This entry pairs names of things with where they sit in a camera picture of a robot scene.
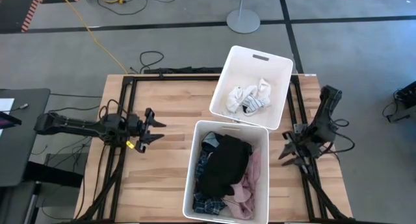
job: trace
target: wooden table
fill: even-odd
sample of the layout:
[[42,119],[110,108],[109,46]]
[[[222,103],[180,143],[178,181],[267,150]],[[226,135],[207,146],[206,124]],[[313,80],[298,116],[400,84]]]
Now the wooden table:
[[[122,79],[123,75],[107,77],[101,105],[107,104],[109,99],[119,99]],[[318,79],[314,75],[299,75],[299,80],[308,122],[311,122],[320,103]],[[185,180],[196,122],[219,120],[209,112],[215,87],[216,81],[138,82],[134,112],[143,116],[145,108],[151,107],[156,113],[156,120],[167,124],[167,127],[151,129],[152,133],[163,133],[165,137],[153,142],[145,154],[127,150],[116,221],[195,222],[182,214]],[[298,122],[301,122],[296,95],[294,105]],[[110,106],[110,112],[116,112],[116,105]],[[282,161],[278,160],[285,144],[281,133],[288,130],[292,130],[292,126],[286,105],[279,129],[270,134],[270,222],[308,220],[299,169],[296,166],[282,167]],[[103,142],[94,138],[86,164],[86,194],[81,214],[92,203],[102,148]],[[101,163],[97,193],[101,190],[108,153],[107,147]],[[342,213],[352,216],[341,168],[335,156],[324,155],[317,164],[324,191]],[[315,215],[319,217],[317,198],[313,189],[311,191]],[[81,189],[75,213],[81,205],[82,196]],[[111,200],[112,190],[107,196],[104,217],[109,216]]]

